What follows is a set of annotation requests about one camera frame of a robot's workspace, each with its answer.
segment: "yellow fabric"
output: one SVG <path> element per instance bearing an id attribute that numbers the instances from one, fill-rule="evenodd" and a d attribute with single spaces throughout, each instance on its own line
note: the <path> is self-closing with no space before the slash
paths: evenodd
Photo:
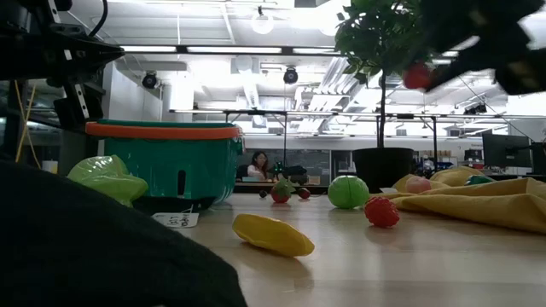
<path id="1" fill-rule="evenodd" d="M 433 189 L 421 194 L 404 192 L 408 179 L 405 177 L 394 185 L 400 187 L 400 193 L 382 196 L 391 199 L 400 210 L 438 213 L 546 234 L 546 183 L 522 178 L 463 186 L 469 176 L 480 174 L 467 167 L 441 171 L 431 178 Z M 438 185 L 433 179 L 447 187 L 435 188 Z"/>
<path id="2" fill-rule="evenodd" d="M 248 243 L 284 256 L 307 256 L 315 245 L 304 234 L 287 223 L 254 214 L 239 214 L 233 231 Z"/>

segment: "potted plant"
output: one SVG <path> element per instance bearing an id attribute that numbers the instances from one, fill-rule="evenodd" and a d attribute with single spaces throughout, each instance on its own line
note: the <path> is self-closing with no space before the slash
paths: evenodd
<path id="1" fill-rule="evenodd" d="M 377 148 L 353 152 L 358 176 L 370 192 L 378 193 L 411 172 L 413 149 L 385 148 L 386 77 L 403 74 L 409 51 L 421 39 L 419 0 L 351 0 L 345 11 L 349 18 L 335 35 L 335 48 L 349 63 L 345 73 L 354 73 L 366 86 L 371 77 L 382 73 Z"/>

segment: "wooden table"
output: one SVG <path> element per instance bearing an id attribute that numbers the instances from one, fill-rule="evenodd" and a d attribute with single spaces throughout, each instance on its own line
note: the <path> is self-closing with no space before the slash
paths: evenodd
<path id="1" fill-rule="evenodd" d="M 377 229 L 326 196 L 271 203 L 235 194 L 180 231 L 237 269 L 249 306 L 546 305 L 546 236 L 406 212 Z M 231 224 L 243 212 L 291 223 L 315 251 L 284 258 L 242 243 Z"/>

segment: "toy fruit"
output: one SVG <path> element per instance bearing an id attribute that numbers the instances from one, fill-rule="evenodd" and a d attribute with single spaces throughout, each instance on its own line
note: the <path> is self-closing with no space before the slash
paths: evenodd
<path id="1" fill-rule="evenodd" d="M 292 183 L 283 178 L 273 186 L 270 193 L 271 197 L 276 203 L 283 204 L 290 200 L 292 192 L 295 190 L 296 189 L 293 188 Z"/>
<path id="2" fill-rule="evenodd" d="M 368 186 L 358 177 L 340 176 L 330 183 L 328 199 L 332 205 L 341 209 L 362 206 L 369 199 Z"/>
<path id="3" fill-rule="evenodd" d="M 284 256 L 307 256 L 315 250 L 309 238 L 291 225 L 274 218 L 239 214 L 233 231 L 248 243 Z"/>
<path id="4" fill-rule="evenodd" d="M 404 72 L 404 86 L 407 89 L 424 89 L 430 84 L 431 73 L 424 63 L 416 63 Z"/>
<path id="5" fill-rule="evenodd" d="M 423 177 L 412 177 L 406 181 L 406 192 L 419 194 L 431 189 L 430 181 Z"/>
<path id="6" fill-rule="evenodd" d="M 377 227 L 389 228 L 400 220 L 396 206 L 384 197 L 374 197 L 364 207 L 370 223 Z"/>
<path id="7" fill-rule="evenodd" d="M 298 190 L 298 195 L 304 200 L 307 200 L 311 196 L 311 192 L 307 188 L 301 188 Z"/>
<path id="8" fill-rule="evenodd" d="M 489 178 L 488 176 L 473 175 L 468 178 L 467 182 L 464 185 L 468 186 L 468 185 L 474 185 L 474 184 L 489 183 L 494 181 L 495 180 Z"/>

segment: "ceiling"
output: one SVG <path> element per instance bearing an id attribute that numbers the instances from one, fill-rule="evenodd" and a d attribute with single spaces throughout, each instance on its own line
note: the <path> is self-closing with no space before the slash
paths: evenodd
<path id="1" fill-rule="evenodd" d="M 314 9 L 296 9 L 294 0 L 108 2 L 109 16 L 99 32 L 108 43 L 308 47 L 334 45 L 335 15 L 344 4 L 341 0 L 330 0 Z M 273 28 L 266 34 L 259 33 L 267 27 L 268 21 L 261 20 L 264 17 L 255 18 L 258 4 L 262 4 L 264 14 L 273 20 Z M 72 10 L 63 14 L 62 19 L 92 28 L 101 15 L 101 1 L 74 0 Z M 543 31 L 546 30 L 546 14 L 543 11 L 526 18 L 523 25 L 535 39 L 533 46 L 546 45 L 546 31 Z M 332 57 L 255 55 L 253 58 L 258 63 L 258 74 L 253 75 L 251 83 L 260 97 L 287 96 L 297 101 L 308 87 L 316 88 L 332 81 L 327 78 L 329 73 L 337 75 L 330 77 L 336 82 L 348 84 L 347 77 L 340 73 L 341 64 L 334 63 L 336 60 Z M 237 102 L 248 92 L 248 78 L 233 71 L 234 59 L 234 55 L 135 55 L 126 56 L 118 65 L 121 69 L 128 66 L 133 73 L 142 76 L 144 68 L 148 69 L 154 63 L 167 63 L 172 67 L 183 63 L 194 78 L 195 101 L 202 107 L 220 108 Z M 299 82 L 285 85 L 283 71 L 290 66 L 296 67 Z M 182 68 L 159 72 L 159 75 L 169 79 L 177 69 Z M 376 82 L 370 82 L 369 89 L 354 83 L 349 85 L 347 92 L 336 93 L 348 96 L 344 100 L 336 98 L 346 112 L 370 112 L 376 108 L 380 99 Z M 465 107 L 482 99 L 497 112 L 503 112 L 508 101 L 502 90 L 493 84 L 491 72 L 487 71 L 469 73 L 427 95 L 407 90 L 395 80 L 388 94 L 386 108 L 390 113 L 463 113 Z"/>

